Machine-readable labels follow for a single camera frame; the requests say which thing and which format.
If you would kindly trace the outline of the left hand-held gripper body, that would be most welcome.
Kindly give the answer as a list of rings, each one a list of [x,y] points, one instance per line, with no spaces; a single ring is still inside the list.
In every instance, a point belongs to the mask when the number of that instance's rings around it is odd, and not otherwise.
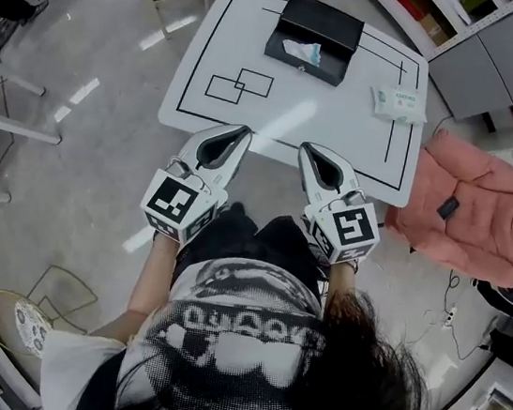
[[[172,158],[156,171],[141,208],[150,226],[162,235],[189,244],[228,202],[227,186],[236,169],[192,169]]]

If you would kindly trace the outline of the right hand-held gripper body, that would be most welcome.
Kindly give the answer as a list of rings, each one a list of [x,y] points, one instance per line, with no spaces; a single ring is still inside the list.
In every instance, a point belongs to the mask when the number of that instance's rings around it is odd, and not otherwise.
[[[364,191],[350,190],[327,202],[308,204],[303,219],[308,234],[330,264],[361,263],[380,241],[374,204]]]

